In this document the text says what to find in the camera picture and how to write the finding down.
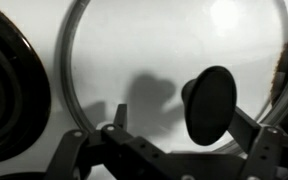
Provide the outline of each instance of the black metal frame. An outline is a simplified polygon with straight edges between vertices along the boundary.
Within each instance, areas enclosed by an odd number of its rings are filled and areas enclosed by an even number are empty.
[[[99,164],[123,180],[270,180],[276,179],[278,167],[288,168],[288,136],[277,128],[259,126],[239,108],[229,132],[248,154],[246,159],[219,153],[166,154],[144,138],[128,134],[126,114],[126,105],[120,105],[113,124],[91,134],[66,133],[44,180],[86,179],[91,167]]]

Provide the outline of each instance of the glass lid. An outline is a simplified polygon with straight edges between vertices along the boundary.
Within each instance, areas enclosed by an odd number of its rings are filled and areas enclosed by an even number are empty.
[[[237,106],[252,119],[271,111],[288,1],[95,0],[79,8],[70,68],[93,126],[112,122],[118,104],[127,104],[127,131],[165,152],[226,145],[229,133],[211,146],[195,144],[184,120],[182,88],[211,66],[231,72]]]

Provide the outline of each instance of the screw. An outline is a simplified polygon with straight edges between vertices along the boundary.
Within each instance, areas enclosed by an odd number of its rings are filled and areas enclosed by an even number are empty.
[[[247,180],[261,180],[260,178],[256,177],[256,176],[249,176],[247,178]]]
[[[81,137],[82,135],[83,135],[83,133],[80,132],[80,131],[76,131],[76,132],[74,133],[74,136],[75,136],[75,137]]]
[[[109,127],[107,127],[107,130],[109,130],[109,131],[114,131],[114,129],[115,129],[114,126],[109,126]]]
[[[195,178],[191,175],[184,175],[182,176],[182,180],[195,180]]]
[[[278,131],[275,128],[268,128],[267,130],[271,133],[274,133],[274,134],[278,133]]]

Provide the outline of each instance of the black knob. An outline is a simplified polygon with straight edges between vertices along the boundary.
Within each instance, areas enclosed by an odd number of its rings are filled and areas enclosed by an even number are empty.
[[[236,106],[236,85],[224,67],[206,69],[185,84],[182,99],[191,139],[199,145],[211,145],[228,129]]]

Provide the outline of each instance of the white surface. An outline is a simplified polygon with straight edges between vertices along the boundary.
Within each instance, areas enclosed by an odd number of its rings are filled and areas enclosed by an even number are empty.
[[[52,88],[45,132],[29,150],[1,162],[0,175],[44,171],[62,135],[76,128],[61,104],[54,64],[58,33],[71,2],[0,0],[0,10],[40,56]],[[191,142],[181,113],[184,83],[209,66],[224,65],[236,78],[238,105],[255,117],[268,99],[273,69],[287,39],[282,0],[93,0],[74,44],[75,86],[94,123],[112,120],[117,104],[127,102],[133,134],[165,151],[210,150],[229,137],[207,148]],[[93,177],[112,179],[102,169]]]

